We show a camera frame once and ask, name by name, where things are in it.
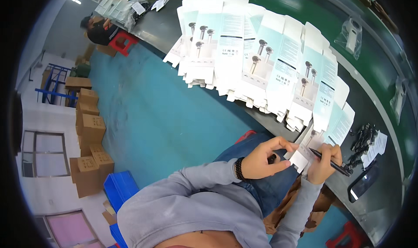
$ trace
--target blue jeans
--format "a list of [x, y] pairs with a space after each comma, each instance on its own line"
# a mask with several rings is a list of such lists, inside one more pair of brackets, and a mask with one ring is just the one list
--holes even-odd
[[[245, 140], [234, 144], [215, 159], [218, 161], [229, 161], [232, 158], [246, 157], [254, 150], [260, 143], [270, 140], [266, 134], [258, 133], [249, 136]], [[275, 151], [281, 160], [284, 160], [283, 155], [286, 153], [285, 149]], [[236, 183], [236, 185], [245, 188], [255, 198], [259, 204], [263, 217], [267, 217], [279, 204], [282, 202], [286, 193], [295, 182], [299, 173], [293, 166], [276, 173], [273, 176], [262, 179], [250, 179]]]

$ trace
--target red stool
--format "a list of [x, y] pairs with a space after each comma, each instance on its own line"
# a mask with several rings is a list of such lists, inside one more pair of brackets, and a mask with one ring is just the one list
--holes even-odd
[[[350, 237], [350, 241], [344, 246], [337, 246], [347, 236]], [[352, 222], [348, 221], [346, 224], [344, 224], [344, 232], [335, 240], [327, 240], [325, 245], [328, 248], [359, 248], [364, 240], [364, 234], [359, 232]]]
[[123, 54], [124, 56], [128, 56], [128, 48], [132, 44], [138, 43], [138, 37], [129, 34], [127, 31], [120, 30], [115, 37], [109, 43], [109, 46], [113, 47], [116, 51]]

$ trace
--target smartphone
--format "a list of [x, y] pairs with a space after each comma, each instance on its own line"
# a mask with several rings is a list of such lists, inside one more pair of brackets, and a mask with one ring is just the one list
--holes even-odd
[[379, 167], [373, 165], [364, 171], [360, 176], [348, 187], [348, 199], [354, 203], [360, 198], [370, 186], [376, 182], [379, 177]]

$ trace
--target gray hoodie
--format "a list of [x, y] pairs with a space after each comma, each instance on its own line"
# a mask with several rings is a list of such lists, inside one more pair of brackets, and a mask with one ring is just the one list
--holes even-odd
[[243, 248], [296, 247], [322, 184], [302, 178], [295, 202], [269, 243], [257, 201], [232, 184], [240, 182], [233, 172], [236, 160], [183, 168], [126, 201], [118, 211], [118, 226], [128, 247], [153, 248], [200, 230], [231, 231]]

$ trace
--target black shirt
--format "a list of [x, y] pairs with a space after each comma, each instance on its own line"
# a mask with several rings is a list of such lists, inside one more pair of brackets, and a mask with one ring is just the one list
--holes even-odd
[[107, 30], [105, 30], [103, 28], [104, 23], [104, 19], [94, 23], [93, 28], [87, 32], [87, 36], [93, 43], [107, 46], [118, 32], [119, 27], [112, 25], [111, 27], [107, 28]]

